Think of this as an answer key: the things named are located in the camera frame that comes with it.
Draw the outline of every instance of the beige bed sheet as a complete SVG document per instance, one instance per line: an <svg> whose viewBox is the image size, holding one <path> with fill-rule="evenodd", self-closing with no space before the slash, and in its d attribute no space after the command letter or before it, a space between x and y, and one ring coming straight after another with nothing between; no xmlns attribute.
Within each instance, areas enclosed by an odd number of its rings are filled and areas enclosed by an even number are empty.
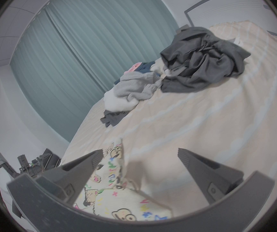
<svg viewBox="0 0 277 232"><path fill-rule="evenodd" d="M251 52L242 75L198 93L157 90L115 127L100 122L102 99L84 119L62 164L121 137L127 176L179 216L208 205L177 157L178 148L185 148L237 168L245 178L255 170L275 178L272 203L277 196L277 37L250 21L210 30L226 40L240 37Z"/></svg>

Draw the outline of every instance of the cartoon blanket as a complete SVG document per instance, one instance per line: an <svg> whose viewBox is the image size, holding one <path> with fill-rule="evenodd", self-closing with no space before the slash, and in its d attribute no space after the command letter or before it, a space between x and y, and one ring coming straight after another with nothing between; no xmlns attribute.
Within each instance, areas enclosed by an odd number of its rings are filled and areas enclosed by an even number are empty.
<svg viewBox="0 0 277 232"><path fill-rule="evenodd" d="M121 139L103 151L103 159L73 204L87 213L122 221L156 221L172 218L170 209L153 203L125 178Z"/></svg>

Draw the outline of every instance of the curtain fold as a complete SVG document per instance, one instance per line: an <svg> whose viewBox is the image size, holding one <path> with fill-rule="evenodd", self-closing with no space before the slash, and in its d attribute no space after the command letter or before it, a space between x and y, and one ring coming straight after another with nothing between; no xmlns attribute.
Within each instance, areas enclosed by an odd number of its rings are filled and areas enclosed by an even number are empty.
<svg viewBox="0 0 277 232"><path fill-rule="evenodd" d="M177 28L161 0L52 0L10 65L33 108L71 141L114 81L159 58Z"/></svg>

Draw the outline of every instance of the bed sheet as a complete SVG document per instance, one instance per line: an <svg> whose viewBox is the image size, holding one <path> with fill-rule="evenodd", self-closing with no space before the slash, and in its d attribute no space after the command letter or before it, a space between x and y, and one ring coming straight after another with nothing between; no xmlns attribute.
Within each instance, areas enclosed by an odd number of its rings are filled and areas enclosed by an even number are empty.
<svg viewBox="0 0 277 232"><path fill-rule="evenodd" d="M277 37L250 21L221 23L210 30L225 40L239 37L239 45L251 53L242 75L197 93L157 90L115 127L101 123L101 99L75 134L62 164L105 149L120 137L126 176L171 207L174 216L208 205L179 160L178 148L237 168L245 178L259 170L277 180Z"/></svg>

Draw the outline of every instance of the teal pleated curtain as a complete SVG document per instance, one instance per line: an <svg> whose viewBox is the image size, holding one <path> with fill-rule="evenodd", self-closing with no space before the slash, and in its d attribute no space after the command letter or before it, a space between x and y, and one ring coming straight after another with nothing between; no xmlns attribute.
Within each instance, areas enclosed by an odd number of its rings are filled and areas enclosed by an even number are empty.
<svg viewBox="0 0 277 232"><path fill-rule="evenodd" d="M177 28L161 0L52 0L10 65L33 108L71 141L114 81L159 58Z"/></svg>

